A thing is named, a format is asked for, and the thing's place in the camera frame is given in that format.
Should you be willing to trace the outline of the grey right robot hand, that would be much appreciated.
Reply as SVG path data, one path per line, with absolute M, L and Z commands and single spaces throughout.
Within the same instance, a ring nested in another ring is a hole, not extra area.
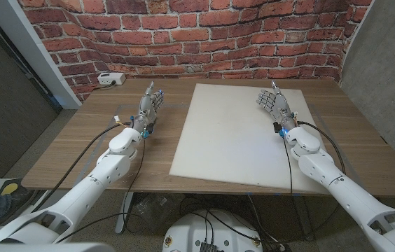
M 293 113 L 289 107 L 286 97 L 282 94 L 275 81 L 271 81 L 272 90 L 261 90 L 256 103 L 263 107 L 272 117 L 277 126 L 275 129 L 285 134 L 296 127 Z

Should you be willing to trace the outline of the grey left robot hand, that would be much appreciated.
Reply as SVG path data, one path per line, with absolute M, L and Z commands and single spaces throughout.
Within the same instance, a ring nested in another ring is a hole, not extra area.
M 138 114 L 132 119 L 132 129 L 145 139 L 153 133 L 157 113 L 163 104 L 162 90 L 154 91 L 155 82 L 151 81 L 139 103 Z

